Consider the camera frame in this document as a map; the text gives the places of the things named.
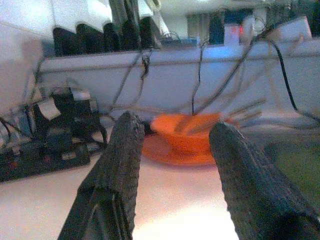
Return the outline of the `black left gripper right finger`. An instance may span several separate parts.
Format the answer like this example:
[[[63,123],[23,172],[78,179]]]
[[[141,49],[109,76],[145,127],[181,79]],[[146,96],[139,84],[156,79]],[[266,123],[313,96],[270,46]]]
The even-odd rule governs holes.
[[[209,133],[227,210],[240,240],[318,240],[320,214],[299,187],[237,128]]]

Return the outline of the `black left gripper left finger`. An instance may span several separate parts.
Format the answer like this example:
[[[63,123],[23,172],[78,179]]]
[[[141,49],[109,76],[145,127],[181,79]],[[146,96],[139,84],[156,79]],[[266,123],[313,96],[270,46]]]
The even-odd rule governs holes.
[[[109,143],[77,189],[60,240],[131,240],[145,128],[124,112]]]

